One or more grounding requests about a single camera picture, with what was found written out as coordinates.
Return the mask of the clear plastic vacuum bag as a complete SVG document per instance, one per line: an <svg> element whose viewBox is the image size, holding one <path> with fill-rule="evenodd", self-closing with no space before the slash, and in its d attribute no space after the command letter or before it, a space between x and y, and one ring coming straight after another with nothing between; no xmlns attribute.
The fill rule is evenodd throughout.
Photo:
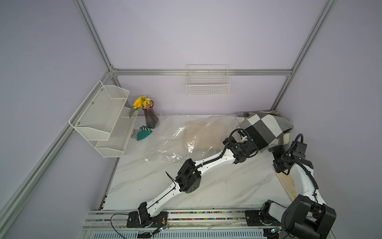
<svg viewBox="0 0 382 239"><path fill-rule="evenodd" d="M244 121L236 115L163 115L149 136L146 162L183 163L220 153L223 141Z"/></svg>

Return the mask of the beige fuzzy scarf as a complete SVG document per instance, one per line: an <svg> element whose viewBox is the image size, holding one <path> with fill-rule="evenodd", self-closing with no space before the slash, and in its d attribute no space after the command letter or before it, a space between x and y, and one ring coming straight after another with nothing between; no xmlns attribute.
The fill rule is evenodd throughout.
<svg viewBox="0 0 382 239"><path fill-rule="evenodd" d="M183 146L189 153L210 149L221 151L225 137L226 126L221 121L191 122L186 125Z"/></svg>

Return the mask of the tan plaid scarf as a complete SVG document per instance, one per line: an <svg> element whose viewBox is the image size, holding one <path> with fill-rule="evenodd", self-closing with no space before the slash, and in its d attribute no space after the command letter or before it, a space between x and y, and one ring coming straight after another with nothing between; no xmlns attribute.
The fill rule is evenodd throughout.
<svg viewBox="0 0 382 239"><path fill-rule="evenodd" d="M272 114L272 115L275 115L275 116L281 116L280 112L278 110L272 110L272 111L268 111L269 114Z"/></svg>

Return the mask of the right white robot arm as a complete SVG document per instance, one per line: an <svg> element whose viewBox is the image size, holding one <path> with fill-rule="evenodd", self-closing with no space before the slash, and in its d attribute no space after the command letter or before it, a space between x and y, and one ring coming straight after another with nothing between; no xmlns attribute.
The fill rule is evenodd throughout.
<svg viewBox="0 0 382 239"><path fill-rule="evenodd" d="M303 142L293 141L289 149L282 145L268 149L274 156L276 173L292 177L297 196L288 207L268 200L259 218L267 226L279 222L283 231L299 239L325 239L336 220L336 212L319 194L313 164L305 158L306 147Z"/></svg>

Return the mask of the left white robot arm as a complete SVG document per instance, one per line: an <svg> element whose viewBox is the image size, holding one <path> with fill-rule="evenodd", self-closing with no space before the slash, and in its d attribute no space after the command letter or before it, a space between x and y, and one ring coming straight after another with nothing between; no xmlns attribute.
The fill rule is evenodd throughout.
<svg viewBox="0 0 382 239"><path fill-rule="evenodd" d="M248 136L239 142L230 136L223 143L224 148L220 153L199 161L186 160L178 171L176 178L170 178L172 184L168 189L154 199L141 203L137 209L140 225L143 227L150 226L154 218L161 213L165 205L173 198L196 191L200 186L203 175L226 164L242 163L259 152L254 140Z"/></svg>

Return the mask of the purple ribbed glass vase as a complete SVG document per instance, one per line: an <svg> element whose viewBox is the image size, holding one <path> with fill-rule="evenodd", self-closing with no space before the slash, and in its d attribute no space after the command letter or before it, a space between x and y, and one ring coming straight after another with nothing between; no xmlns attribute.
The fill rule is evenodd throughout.
<svg viewBox="0 0 382 239"><path fill-rule="evenodd" d="M144 109L144 115L146 120L146 125L150 129L154 129L158 126L159 118L155 113L155 110L153 108Z"/></svg>

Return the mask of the green white work glove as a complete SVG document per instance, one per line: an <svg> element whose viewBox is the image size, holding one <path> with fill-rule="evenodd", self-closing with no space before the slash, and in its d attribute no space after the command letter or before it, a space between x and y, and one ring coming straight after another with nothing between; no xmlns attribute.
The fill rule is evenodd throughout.
<svg viewBox="0 0 382 239"><path fill-rule="evenodd" d="M152 129L146 125L141 126L139 129L134 129L131 138L141 141L147 138L152 133Z"/></svg>

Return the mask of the yellow flower bouquet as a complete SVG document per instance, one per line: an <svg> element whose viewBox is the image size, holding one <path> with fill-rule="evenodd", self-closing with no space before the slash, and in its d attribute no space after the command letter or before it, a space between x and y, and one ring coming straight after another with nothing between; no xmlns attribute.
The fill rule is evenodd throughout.
<svg viewBox="0 0 382 239"><path fill-rule="evenodd" d="M140 96L133 103L133 108L129 112L129 117L132 118L136 111L154 112L154 102L147 96Z"/></svg>

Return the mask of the white two-tier mesh shelf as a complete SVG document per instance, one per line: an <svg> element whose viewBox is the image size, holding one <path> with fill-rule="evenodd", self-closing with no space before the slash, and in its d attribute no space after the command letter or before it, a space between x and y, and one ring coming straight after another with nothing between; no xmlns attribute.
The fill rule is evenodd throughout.
<svg viewBox="0 0 382 239"><path fill-rule="evenodd" d="M69 125L103 158L123 156L138 112L126 106L129 91L98 81L69 119Z"/></svg>

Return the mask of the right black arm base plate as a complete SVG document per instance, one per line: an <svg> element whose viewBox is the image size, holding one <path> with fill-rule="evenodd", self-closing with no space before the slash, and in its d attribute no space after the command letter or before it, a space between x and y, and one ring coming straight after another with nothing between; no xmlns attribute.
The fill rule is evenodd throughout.
<svg viewBox="0 0 382 239"><path fill-rule="evenodd" d="M276 220L266 220L260 218L260 210L245 210L245 219L247 226L260 227L260 226L280 226L281 223Z"/></svg>

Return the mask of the aluminium front rail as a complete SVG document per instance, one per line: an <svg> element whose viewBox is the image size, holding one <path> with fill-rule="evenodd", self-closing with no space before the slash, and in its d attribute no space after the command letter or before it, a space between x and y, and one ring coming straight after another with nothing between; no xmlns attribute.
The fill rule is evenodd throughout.
<svg viewBox="0 0 382 239"><path fill-rule="evenodd" d="M168 212L165 224L170 229L230 229L247 228L245 210L259 210L252 208L234 209L184 209L164 210ZM126 231L144 228L127 228L126 223L130 211L91 211L83 226L84 231L114 230ZM255 228L271 228L277 226L260 226Z"/></svg>

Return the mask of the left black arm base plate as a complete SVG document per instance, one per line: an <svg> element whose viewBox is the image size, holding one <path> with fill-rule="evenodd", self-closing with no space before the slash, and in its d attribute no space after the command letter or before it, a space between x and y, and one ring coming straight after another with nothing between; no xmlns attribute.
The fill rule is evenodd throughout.
<svg viewBox="0 0 382 239"><path fill-rule="evenodd" d="M155 217L140 219L138 212L130 212L126 223L127 228L159 228L168 221L168 212L161 212Z"/></svg>

